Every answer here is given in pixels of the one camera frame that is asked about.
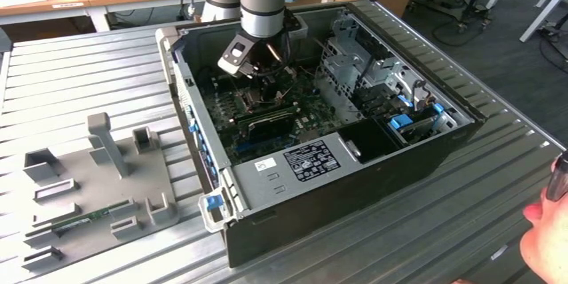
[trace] label sticker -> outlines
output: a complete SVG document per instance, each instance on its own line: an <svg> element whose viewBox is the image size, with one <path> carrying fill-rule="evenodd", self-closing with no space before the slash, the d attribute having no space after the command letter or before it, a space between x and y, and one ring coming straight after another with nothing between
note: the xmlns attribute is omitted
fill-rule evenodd
<svg viewBox="0 0 568 284"><path fill-rule="evenodd" d="M259 161L258 163L255 163L255 166L257 166L257 171L259 172L277 166L275 158L269 158L263 161Z"/></svg>
<svg viewBox="0 0 568 284"><path fill-rule="evenodd" d="M285 158L298 179L303 182L342 167L325 141L318 141L285 153Z"/></svg>
<svg viewBox="0 0 568 284"><path fill-rule="evenodd" d="M85 3L61 3L58 5L53 5L54 8L69 8L69 7L83 7Z"/></svg>

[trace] gray floor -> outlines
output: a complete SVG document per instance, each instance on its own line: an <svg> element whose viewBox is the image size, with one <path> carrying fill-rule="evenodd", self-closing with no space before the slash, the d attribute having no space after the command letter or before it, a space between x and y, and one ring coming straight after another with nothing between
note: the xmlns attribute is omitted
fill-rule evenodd
<svg viewBox="0 0 568 284"><path fill-rule="evenodd" d="M494 22L470 44L455 48L439 43L433 29L451 19L423 7L407 12L411 26L446 51L483 82L529 115L563 142L568 142L568 74L559 71L542 57L541 36L527 43L519 38L539 14L538 0L501 0L494 11ZM551 20L568 12L557 8ZM475 32L481 24L473 25ZM545 46L549 57L559 58L554 49Z"/></svg>

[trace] barcode sticker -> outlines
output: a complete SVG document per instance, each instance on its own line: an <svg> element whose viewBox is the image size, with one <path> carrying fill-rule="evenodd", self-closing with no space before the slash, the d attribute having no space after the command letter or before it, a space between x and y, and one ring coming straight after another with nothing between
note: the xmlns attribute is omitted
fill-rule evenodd
<svg viewBox="0 0 568 284"><path fill-rule="evenodd" d="M58 5L53 5L54 8L69 8L69 7L83 7L85 3L61 3Z"/></svg>

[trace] metal panel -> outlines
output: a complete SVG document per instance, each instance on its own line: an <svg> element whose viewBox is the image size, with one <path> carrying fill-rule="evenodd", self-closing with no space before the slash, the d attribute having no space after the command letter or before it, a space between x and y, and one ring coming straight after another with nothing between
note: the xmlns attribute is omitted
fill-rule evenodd
<svg viewBox="0 0 568 284"><path fill-rule="evenodd" d="M267 254L239 268L230 269L223 239L219 234L209 234L203 228L197 208L202 192L201 184L193 175L195 168L190 165L191 155L185 145L179 122L177 118L159 120L154 124L161 129L161 141L183 222L139 241L78 262L34 282L67 282L74 279L75 283L105 281L391 284L450 283L459 277L474 279L478 283L541 282L519 257L519 236L530 227L521 211L523 205L538 197L538 191L549 177L551 159L565 147L381 5L369 0L355 1L354 4L377 17L378 23L389 25L389 32L415 37L403 42L407 48L417 48L419 42L435 52L422 57L434 57L434 60L429 58L431 61L426 63L449 80L457 77L455 74L463 75L459 77L466 79L466 82L455 83L458 86L467 84L458 89L459 93L473 103L482 105L486 113L491 115L469 145L450 156L430 178L334 225L319 229L279 252ZM94 40L117 34L119 33L83 35L78 40ZM74 38L51 41L54 43L74 41ZM50 41L30 45L43 44L50 46ZM119 52L121 58L102 57L101 54L87 55L85 67L75 65L83 65L83 62L74 60L74 57L62 60L66 60L66 67L75 68L75 71L91 68L90 61L122 61L127 64L117 69L117 72L121 72L123 68L134 66L130 65L134 63L130 55L138 54L135 51L119 50ZM443 70L446 62L451 63L453 70ZM31 73L31 69L14 66L10 69L11 77L13 68L18 71L15 75ZM113 68L111 64L102 67L109 68ZM15 86L26 85L25 82L15 83ZM150 92L147 95L143 94L143 90L137 94L129 93L129 98L123 99L119 95L113 96L107 93L102 95L105 100L93 103L93 106L70 107L65 112L58 112L54 108L41 116L35 116L34 112L21 113L11 117L10 123L25 125L26 122L35 120L45 121L38 123L49 124L50 116L70 116L77 122L82 116L74 117L74 113L89 108L105 108L106 105L115 106L114 110L119 113L121 106L125 106L125 110L130 110L127 114L137 114L139 111L129 102L135 103L137 99L142 100L143 97L165 95L165 91ZM50 108L53 105L66 106L65 103L70 102L58 102L34 110L41 112L42 108ZM5 116L26 111L15 111ZM47 130L37 130L37 133L58 129L61 127L53 125ZM54 150L66 152L87 146L87 139L83 139L55 146ZM0 159L0 171L5 171L5 167L14 166L14 163L15 157ZM0 176L0 188L17 180L18 175ZM0 216L0 237L14 234L15 223L18 223L15 214ZM7 243L5 239L0 240L2 246ZM493 260L490 257L505 245L506 251ZM5 260L0 263L0 273L17 276L7 279L11 282L25 278L27 271L19 268L18 259L11 258L14 252L19 250L18 247L9 248L9 253L0 255L0 261Z"/></svg>
<svg viewBox="0 0 568 284"><path fill-rule="evenodd" d="M155 28L145 28L81 39L71 37L65 41L53 39L29 46L18 44L15 55L5 55L0 73L3 97L6 89L0 116L0 273L10 275L5 283L34 276L21 268L18 258L30 250L18 232L31 223L31 216L21 211L19 202L26 190L31 191L35 186L19 170L22 155L45 147L57 155L90 148L85 125L90 114L110 114L115 140L129 138L139 126L158 131L177 189L178 209L185 215L182 220L202 226L197 215L197 195L202 190L163 78L154 34ZM202 241L189 249L202 247L202 243L206 244Z"/></svg>

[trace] white label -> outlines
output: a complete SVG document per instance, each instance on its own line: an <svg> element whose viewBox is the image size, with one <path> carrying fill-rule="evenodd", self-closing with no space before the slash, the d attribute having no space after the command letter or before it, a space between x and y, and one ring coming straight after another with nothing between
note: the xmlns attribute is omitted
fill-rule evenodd
<svg viewBox="0 0 568 284"><path fill-rule="evenodd" d="M258 163L255 163L255 166L257 166L257 171L259 172L277 166L275 158L269 158L263 161L259 161Z"/></svg>
<svg viewBox="0 0 568 284"><path fill-rule="evenodd" d="M59 5L53 5L54 8L69 8L69 7L83 7L85 3L61 3Z"/></svg>

